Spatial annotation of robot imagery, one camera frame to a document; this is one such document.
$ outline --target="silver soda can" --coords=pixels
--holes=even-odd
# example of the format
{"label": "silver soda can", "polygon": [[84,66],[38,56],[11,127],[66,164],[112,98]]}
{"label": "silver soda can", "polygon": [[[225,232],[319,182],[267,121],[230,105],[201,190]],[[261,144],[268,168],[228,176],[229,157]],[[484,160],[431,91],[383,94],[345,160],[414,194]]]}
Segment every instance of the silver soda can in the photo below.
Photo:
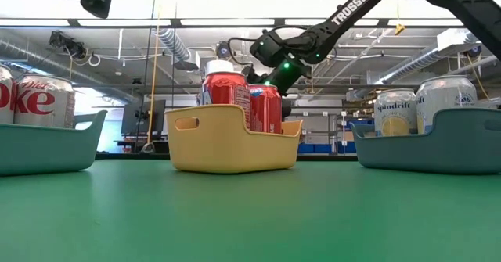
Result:
{"label": "silver soda can", "polygon": [[27,74],[17,84],[14,124],[73,127],[75,92],[58,77]]}
{"label": "silver soda can", "polygon": [[12,124],[16,106],[16,82],[7,66],[0,66],[0,124]]}
{"label": "silver soda can", "polygon": [[374,103],[376,136],[404,136],[417,133],[416,95],[412,89],[381,92]]}
{"label": "silver soda can", "polygon": [[416,98],[417,130],[423,134],[431,131],[439,110],[475,106],[477,90],[465,76],[445,75],[423,81]]}

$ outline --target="green tabletop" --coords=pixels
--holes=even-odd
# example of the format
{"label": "green tabletop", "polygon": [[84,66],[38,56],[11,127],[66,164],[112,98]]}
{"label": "green tabletop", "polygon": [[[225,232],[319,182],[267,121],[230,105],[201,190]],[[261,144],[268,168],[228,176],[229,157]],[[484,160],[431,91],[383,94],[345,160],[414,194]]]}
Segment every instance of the green tabletop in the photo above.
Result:
{"label": "green tabletop", "polygon": [[168,161],[0,178],[0,261],[500,261],[501,177]]}

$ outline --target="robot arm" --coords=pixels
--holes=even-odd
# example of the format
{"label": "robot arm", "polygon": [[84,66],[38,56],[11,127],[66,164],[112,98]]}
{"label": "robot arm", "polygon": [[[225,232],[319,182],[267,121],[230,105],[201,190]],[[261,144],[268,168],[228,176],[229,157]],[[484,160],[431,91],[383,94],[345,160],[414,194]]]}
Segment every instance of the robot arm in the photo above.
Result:
{"label": "robot arm", "polygon": [[[274,84],[280,94],[301,76],[307,75],[308,64],[322,62],[337,40],[357,20],[366,15],[381,0],[348,0],[325,22],[308,28],[295,38],[282,39],[275,31],[265,32],[250,47],[250,52],[262,64],[274,67],[262,82]],[[448,9],[483,44],[501,59],[501,8],[493,0],[428,0]]]}

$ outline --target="coca-cola can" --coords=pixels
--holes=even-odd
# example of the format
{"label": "coca-cola can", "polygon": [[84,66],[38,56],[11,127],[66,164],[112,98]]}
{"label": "coca-cola can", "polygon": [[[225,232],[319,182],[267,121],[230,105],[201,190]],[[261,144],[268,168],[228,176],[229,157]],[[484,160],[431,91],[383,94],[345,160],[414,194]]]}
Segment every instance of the coca-cola can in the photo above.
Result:
{"label": "coca-cola can", "polygon": [[0,66],[0,124],[12,124],[16,105],[16,82],[7,66]]}
{"label": "coca-cola can", "polygon": [[282,134],[282,96],[274,85],[251,84],[250,129]]}
{"label": "coca-cola can", "polygon": [[201,104],[241,106],[247,128],[251,129],[251,92],[243,74],[227,71],[208,74],[202,85]]}
{"label": "coca-cola can", "polygon": [[72,128],[75,92],[59,77],[26,74],[17,83],[14,124]]}

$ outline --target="ceiling light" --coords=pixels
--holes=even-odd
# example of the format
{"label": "ceiling light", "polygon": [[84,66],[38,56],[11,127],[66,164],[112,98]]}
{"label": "ceiling light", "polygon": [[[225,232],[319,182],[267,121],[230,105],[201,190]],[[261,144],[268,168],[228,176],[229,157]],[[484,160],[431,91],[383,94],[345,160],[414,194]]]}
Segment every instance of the ceiling light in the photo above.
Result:
{"label": "ceiling light", "polygon": [[79,20],[82,26],[89,27],[155,27],[171,25],[170,20]]}
{"label": "ceiling light", "polygon": [[409,26],[438,26],[438,27],[445,27],[445,26],[451,26],[451,27],[462,27],[463,23],[461,23],[460,20],[458,19],[426,19],[426,20],[421,20],[421,19],[414,19],[414,20],[389,20],[388,26],[391,27],[396,27],[398,24],[403,24],[407,27]]}
{"label": "ceiling light", "polygon": [[260,25],[273,25],[273,19],[191,19],[181,20],[182,25],[193,26],[260,26]]}
{"label": "ceiling light", "polygon": [[354,26],[376,26],[379,24],[379,20],[371,20],[371,19],[360,19],[354,24]]}
{"label": "ceiling light", "polygon": [[285,24],[291,25],[316,25],[323,23],[326,19],[286,19]]}
{"label": "ceiling light", "polygon": [[16,27],[67,27],[67,20],[9,20],[1,19],[0,26]]}

